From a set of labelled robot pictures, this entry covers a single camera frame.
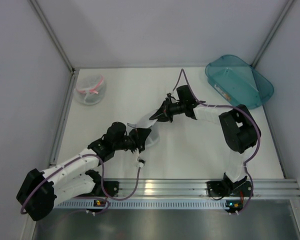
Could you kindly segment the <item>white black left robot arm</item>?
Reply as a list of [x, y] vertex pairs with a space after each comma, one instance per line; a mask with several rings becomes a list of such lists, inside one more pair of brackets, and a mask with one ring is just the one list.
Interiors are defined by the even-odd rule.
[[130, 151], [139, 155], [146, 148], [150, 127], [134, 127], [127, 131], [122, 122], [113, 122], [106, 133], [91, 142], [76, 156], [59, 165], [39, 171], [29, 171], [16, 195], [21, 205], [20, 213], [33, 221], [45, 218], [56, 206], [83, 195], [99, 197], [99, 190], [107, 199], [116, 200], [105, 187], [105, 162], [117, 151]]

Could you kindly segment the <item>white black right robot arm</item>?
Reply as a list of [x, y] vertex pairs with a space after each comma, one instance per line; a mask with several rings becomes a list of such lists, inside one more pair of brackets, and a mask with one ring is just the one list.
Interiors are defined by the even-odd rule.
[[253, 186], [247, 172], [247, 164], [255, 156], [245, 156], [247, 150], [258, 151], [260, 147], [261, 130], [256, 124], [247, 107], [243, 104], [230, 106], [230, 110], [219, 113], [222, 105], [208, 106], [198, 100], [188, 85], [176, 89], [178, 99], [169, 93], [159, 109], [150, 117], [150, 121], [172, 122], [176, 115], [186, 115], [193, 120], [202, 120], [221, 127], [224, 140], [230, 149], [229, 162], [223, 179], [210, 182], [210, 189], [217, 187], [223, 190], [224, 195], [233, 195], [239, 189]]

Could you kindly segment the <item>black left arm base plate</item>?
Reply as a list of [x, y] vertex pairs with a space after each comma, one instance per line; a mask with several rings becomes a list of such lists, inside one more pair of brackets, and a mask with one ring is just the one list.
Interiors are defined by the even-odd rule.
[[[118, 181], [105, 181], [103, 183], [104, 189], [108, 195], [115, 197], [119, 192], [119, 182]], [[96, 183], [92, 191], [81, 195], [82, 197], [105, 197], [101, 183]]]

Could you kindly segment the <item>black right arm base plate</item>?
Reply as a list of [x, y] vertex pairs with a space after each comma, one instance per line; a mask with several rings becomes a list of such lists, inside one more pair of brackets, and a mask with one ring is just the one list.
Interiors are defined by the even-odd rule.
[[225, 197], [249, 197], [253, 187], [249, 181], [239, 186], [229, 186], [223, 181], [208, 181], [207, 194], [213, 199], [222, 199]]

